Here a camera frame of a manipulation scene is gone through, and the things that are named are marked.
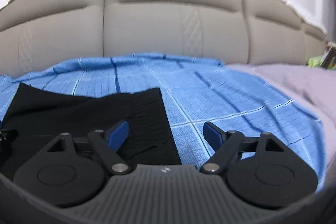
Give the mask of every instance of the blue blanket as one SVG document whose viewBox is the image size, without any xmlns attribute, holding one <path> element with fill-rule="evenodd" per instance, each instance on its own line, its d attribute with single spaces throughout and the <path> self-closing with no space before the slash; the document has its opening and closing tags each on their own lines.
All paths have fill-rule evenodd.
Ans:
<svg viewBox="0 0 336 224">
<path fill-rule="evenodd" d="M 211 121 L 246 136 L 272 132 L 316 171 L 320 186 L 324 181 L 324 134 L 318 117 L 264 80 L 227 69 L 220 60 L 160 54 L 78 58 L 17 79 L 0 76 L 0 119 L 19 82 L 93 97 L 159 87 L 183 164 L 200 167 L 214 153 L 202 134 L 204 122 Z"/>
</svg>

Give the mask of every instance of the blue sheet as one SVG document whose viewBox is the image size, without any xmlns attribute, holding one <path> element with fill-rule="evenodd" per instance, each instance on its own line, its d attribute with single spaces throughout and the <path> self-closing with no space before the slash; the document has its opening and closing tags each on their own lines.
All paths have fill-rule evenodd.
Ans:
<svg viewBox="0 0 336 224">
<path fill-rule="evenodd" d="M 214 153 L 202 134 L 204 122 L 211 121 L 246 136 L 272 132 L 315 170 L 319 187 L 324 182 L 320 119 L 261 78 L 230 70 L 220 60 L 161 54 L 78 58 L 17 79 L 0 76 L 0 120 L 19 82 L 93 97 L 159 87 L 183 164 L 200 167 Z"/>
</svg>

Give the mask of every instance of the padded headboard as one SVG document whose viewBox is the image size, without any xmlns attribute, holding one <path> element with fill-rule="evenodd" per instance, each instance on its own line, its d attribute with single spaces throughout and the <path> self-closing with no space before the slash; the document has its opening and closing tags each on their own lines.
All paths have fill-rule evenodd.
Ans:
<svg viewBox="0 0 336 224">
<path fill-rule="evenodd" d="M 305 64 L 325 34 L 281 0 L 13 0 L 0 10 L 0 75 L 136 52 Z"/>
</svg>

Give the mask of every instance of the black cloth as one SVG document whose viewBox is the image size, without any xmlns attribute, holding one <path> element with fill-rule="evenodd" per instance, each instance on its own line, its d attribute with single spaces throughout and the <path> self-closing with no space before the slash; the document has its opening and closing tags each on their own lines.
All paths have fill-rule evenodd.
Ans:
<svg viewBox="0 0 336 224">
<path fill-rule="evenodd" d="M 130 133 L 118 154 L 136 164 L 181 164 L 159 88 L 102 98 L 72 96 L 20 84 L 3 119 L 3 128 L 16 129 L 11 149 L 0 153 L 0 171 L 13 179 L 16 170 L 62 132 L 86 136 L 127 120 Z"/>
</svg>

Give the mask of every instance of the mattress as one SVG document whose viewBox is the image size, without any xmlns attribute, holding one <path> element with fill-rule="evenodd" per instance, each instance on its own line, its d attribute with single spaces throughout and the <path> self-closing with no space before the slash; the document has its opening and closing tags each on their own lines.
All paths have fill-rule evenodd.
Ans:
<svg viewBox="0 0 336 224">
<path fill-rule="evenodd" d="M 0 76 L 0 120 L 19 82 L 92 97 L 159 87 L 183 164 L 199 168 L 214 153 L 202 135 L 204 122 L 211 121 L 246 136 L 272 132 L 315 170 L 321 187 L 336 151 L 335 125 L 321 105 L 282 85 L 281 77 L 286 71 L 295 74 L 296 67 L 304 70 L 225 66 L 215 59 L 161 54 L 72 59 L 17 79 Z"/>
</svg>

